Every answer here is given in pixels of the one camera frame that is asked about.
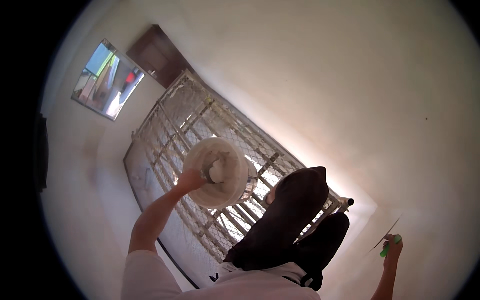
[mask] white wall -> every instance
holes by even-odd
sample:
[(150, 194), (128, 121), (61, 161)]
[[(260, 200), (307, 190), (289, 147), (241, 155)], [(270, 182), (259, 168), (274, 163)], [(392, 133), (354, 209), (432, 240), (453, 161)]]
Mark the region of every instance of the white wall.
[(480, 253), (480, 51), (446, 1), (136, 1), (198, 74), (355, 198), (325, 299), (451, 299)]
[[(94, 1), (91, 6), (107, 4)], [(50, 150), (48, 188), (42, 193), (45, 217), (60, 257), (88, 299), (120, 298), (130, 234), (140, 215), (122, 160), (131, 132), (165, 91), (145, 76), (114, 122), (71, 100), (84, 66), (103, 38), (125, 54), (151, 25), (128, 1), (110, 4), (101, 17), (98, 11), (87, 10), (66, 38), (62, 48), (68, 51), (54, 62), (52, 69), (58, 72), (49, 77), (42, 107), (48, 117)], [(89, 21), (91, 30), (84, 32)], [(157, 247), (181, 288), (192, 289)]]

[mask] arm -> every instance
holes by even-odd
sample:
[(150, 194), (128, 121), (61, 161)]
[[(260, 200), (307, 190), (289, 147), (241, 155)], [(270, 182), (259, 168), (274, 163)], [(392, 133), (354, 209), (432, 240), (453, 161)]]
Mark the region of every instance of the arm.
[(395, 244), (394, 238), (394, 235), (389, 234), (388, 241), (384, 243), (384, 249), (388, 244), (390, 244), (390, 250), (385, 257), (384, 273), (382, 275), (382, 279), (380, 279), (380, 283), (378, 284), (372, 300), (390, 300), (393, 297), (396, 267), (398, 264), (398, 258), (403, 248), (403, 240), (401, 240), (398, 244)]
[(156, 253), (155, 241), (162, 233), (168, 218), (180, 199), (205, 184), (200, 171), (187, 170), (180, 175), (178, 184), (165, 195), (150, 204), (133, 226), (128, 253), (149, 250)]

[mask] leg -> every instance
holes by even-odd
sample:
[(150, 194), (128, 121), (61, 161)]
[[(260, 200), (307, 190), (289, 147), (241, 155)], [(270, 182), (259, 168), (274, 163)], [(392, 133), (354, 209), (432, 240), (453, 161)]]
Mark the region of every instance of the leg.
[(319, 290), (322, 286), (322, 271), (335, 256), (349, 226), (345, 214), (329, 215), (311, 235), (293, 245), (293, 261), (313, 278), (309, 288)]
[(275, 201), (224, 262), (245, 271), (262, 270), (292, 261), (291, 246), (318, 214), (328, 197), (325, 168), (293, 172), (278, 185)]

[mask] white t-shirt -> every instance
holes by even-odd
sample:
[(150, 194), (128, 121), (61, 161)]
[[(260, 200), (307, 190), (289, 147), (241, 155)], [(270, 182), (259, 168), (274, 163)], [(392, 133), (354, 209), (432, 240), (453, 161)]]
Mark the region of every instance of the white t-shirt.
[(212, 287), (182, 293), (172, 273), (156, 253), (137, 250), (127, 256), (121, 298), (122, 300), (319, 300), (320, 296), (313, 289), (302, 288), (281, 275), (259, 270), (235, 269), (222, 274)]

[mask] hand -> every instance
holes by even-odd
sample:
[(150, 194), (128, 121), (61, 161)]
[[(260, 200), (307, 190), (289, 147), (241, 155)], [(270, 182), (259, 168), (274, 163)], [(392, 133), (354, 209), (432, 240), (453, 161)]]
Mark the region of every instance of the hand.
[(398, 244), (395, 244), (395, 235), (389, 234), (385, 238), (387, 238), (388, 241), (385, 241), (383, 249), (385, 249), (387, 245), (390, 245), (390, 249), (384, 260), (384, 269), (398, 263), (398, 258), (400, 257), (403, 248), (403, 239), (401, 239)]
[(206, 182), (207, 180), (200, 176), (199, 170), (188, 169), (180, 175), (175, 188), (188, 194), (201, 188)]

